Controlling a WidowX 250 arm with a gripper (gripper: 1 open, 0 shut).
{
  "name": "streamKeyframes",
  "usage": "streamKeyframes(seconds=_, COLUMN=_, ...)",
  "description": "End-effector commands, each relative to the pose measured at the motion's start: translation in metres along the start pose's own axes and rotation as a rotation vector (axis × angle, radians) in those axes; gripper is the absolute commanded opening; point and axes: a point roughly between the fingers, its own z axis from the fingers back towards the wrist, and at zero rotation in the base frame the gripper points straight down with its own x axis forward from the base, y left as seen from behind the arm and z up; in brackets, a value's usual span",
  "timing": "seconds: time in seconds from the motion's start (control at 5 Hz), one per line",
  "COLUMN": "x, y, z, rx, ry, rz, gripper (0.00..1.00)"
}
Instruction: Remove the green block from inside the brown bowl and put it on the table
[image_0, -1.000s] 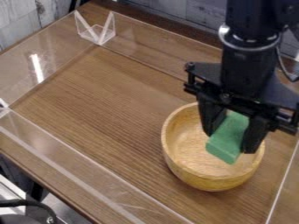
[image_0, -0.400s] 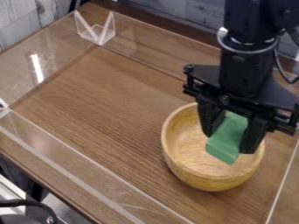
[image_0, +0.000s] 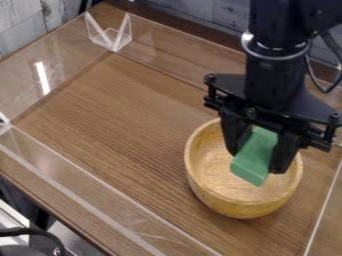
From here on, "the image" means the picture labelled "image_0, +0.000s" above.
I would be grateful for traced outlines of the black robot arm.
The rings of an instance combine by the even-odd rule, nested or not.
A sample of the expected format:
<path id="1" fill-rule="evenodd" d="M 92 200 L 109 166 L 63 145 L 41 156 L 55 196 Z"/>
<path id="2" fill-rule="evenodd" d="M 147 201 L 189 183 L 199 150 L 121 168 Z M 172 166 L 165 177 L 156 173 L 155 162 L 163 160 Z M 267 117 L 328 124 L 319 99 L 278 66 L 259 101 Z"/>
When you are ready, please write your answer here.
<path id="1" fill-rule="evenodd" d="M 331 40 L 342 24 L 338 0 L 251 0 L 248 29 L 242 35 L 243 74 L 210 73 L 204 106 L 216 110 L 227 151 L 235 155 L 259 126 L 278 142 L 268 153 L 267 171 L 283 174 L 299 150 L 331 149 L 342 112 L 307 89 L 304 77 L 311 41 Z"/>

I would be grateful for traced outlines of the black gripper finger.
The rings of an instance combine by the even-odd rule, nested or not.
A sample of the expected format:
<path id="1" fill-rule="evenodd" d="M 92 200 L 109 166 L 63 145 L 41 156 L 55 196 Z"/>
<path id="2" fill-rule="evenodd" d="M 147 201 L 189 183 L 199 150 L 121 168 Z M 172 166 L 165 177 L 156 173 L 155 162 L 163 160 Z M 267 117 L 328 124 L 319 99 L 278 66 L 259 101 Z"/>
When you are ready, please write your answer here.
<path id="1" fill-rule="evenodd" d="M 235 156 L 251 136 L 252 125 L 234 112 L 222 110 L 220 128 L 227 151 Z"/>
<path id="2" fill-rule="evenodd" d="M 271 152 L 268 171 L 272 174 L 284 174 L 302 148 L 302 136 L 291 131 L 278 134 L 278 142 Z"/>

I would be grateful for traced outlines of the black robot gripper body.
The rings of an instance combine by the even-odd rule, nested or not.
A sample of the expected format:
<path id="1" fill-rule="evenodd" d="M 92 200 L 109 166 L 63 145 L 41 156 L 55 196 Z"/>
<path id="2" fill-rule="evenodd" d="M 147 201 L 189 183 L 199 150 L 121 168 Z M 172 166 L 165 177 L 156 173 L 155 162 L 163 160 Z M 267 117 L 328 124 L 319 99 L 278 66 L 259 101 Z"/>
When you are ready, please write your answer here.
<path id="1" fill-rule="evenodd" d="M 302 148 L 331 149 L 335 131 L 342 127 L 342 112 L 320 101 L 304 85 L 312 74 L 308 41 L 294 46 L 271 47 L 247 31 L 242 35 L 246 51 L 243 74 L 210 73 L 204 105 L 228 110 L 251 125 L 278 134 L 291 131 L 302 136 Z"/>

